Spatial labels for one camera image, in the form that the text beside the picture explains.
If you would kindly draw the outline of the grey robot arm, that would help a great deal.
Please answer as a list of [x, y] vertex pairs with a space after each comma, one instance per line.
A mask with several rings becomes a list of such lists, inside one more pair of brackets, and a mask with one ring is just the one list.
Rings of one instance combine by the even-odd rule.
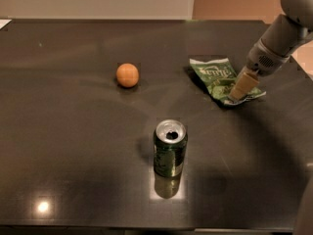
[[242, 101], [258, 85], [258, 77], [274, 73], [296, 49], [312, 40], [313, 0], [281, 0], [281, 7], [283, 13], [248, 52], [229, 94], [232, 101]]

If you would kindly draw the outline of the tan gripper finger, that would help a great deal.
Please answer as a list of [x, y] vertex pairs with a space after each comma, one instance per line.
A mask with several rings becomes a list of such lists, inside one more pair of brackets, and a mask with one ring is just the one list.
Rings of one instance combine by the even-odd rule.
[[229, 98], [232, 101], [242, 100], [259, 83], [257, 72], [244, 67], [232, 87]]

